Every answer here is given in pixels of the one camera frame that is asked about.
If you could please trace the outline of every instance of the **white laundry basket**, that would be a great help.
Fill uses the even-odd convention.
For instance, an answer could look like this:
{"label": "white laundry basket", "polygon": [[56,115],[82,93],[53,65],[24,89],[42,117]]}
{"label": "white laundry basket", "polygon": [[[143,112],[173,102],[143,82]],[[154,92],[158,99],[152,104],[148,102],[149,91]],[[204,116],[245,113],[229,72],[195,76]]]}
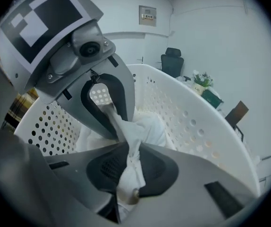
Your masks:
{"label": "white laundry basket", "polygon": [[[222,168],[255,196],[260,186],[255,166],[228,122],[201,96],[183,83],[145,64],[128,65],[135,82],[135,105],[163,120],[167,147],[203,157]],[[95,85],[90,93],[98,105],[111,98],[105,85]],[[43,155],[72,153],[81,124],[56,102],[36,102],[27,111],[15,134],[25,142],[38,144]]]}

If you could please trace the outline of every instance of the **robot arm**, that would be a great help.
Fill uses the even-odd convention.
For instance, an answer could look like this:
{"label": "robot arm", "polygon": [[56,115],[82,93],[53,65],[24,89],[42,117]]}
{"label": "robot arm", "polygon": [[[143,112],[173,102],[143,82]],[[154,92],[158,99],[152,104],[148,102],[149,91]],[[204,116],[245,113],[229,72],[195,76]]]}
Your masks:
{"label": "robot arm", "polygon": [[118,114],[130,121],[135,107],[133,77],[106,39],[103,13],[90,0],[17,0],[0,21],[0,59],[19,93],[35,87],[40,99],[56,100],[69,114],[113,139],[108,118],[90,99],[104,83]]}

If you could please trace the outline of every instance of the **white wall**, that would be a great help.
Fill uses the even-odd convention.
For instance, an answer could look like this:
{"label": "white wall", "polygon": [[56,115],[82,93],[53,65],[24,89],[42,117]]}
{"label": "white wall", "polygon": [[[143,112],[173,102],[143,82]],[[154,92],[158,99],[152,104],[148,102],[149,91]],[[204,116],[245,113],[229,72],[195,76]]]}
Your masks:
{"label": "white wall", "polygon": [[[115,44],[118,44],[116,53],[125,58],[123,59],[125,63],[129,64],[129,61],[135,61],[142,56],[144,63],[153,64],[152,66],[161,60],[161,55],[166,51],[169,18],[172,14],[169,0],[92,0],[92,2],[104,13],[99,21],[102,32],[106,37],[110,35]],[[157,9],[156,27],[139,25],[139,5]],[[138,55],[141,49],[132,45],[134,37],[138,38],[136,33],[138,36],[144,35],[142,44],[139,40],[134,40],[136,45],[143,48],[141,56]]]}
{"label": "white wall", "polygon": [[[247,0],[172,0],[169,47],[185,59],[183,75],[194,69],[214,77],[228,113],[241,100],[249,112],[238,126],[255,155],[271,155],[271,26]],[[271,158],[259,177],[271,174]]]}

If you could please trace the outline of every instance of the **white fabric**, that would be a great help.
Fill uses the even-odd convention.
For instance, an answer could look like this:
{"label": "white fabric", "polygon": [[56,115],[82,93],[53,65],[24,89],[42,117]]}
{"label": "white fabric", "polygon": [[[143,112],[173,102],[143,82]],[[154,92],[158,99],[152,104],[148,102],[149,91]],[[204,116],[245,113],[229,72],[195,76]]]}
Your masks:
{"label": "white fabric", "polygon": [[[117,187],[119,213],[121,220],[123,220],[137,202],[136,197],[134,197],[134,190],[144,187],[146,184],[140,161],[140,144],[143,142],[164,147],[166,145],[165,127],[155,113],[139,113],[135,109],[133,121],[127,122],[122,120],[121,116],[117,114],[113,104],[104,105],[101,110],[108,116],[111,124],[114,126],[119,142],[127,142],[129,145],[127,167],[121,175]],[[87,142],[85,140],[86,137],[81,136],[81,134],[88,135]],[[88,133],[86,128],[81,129],[79,139],[76,143],[77,151],[90,150],[117,143],[115,140],[104,139],[94,131]]]}

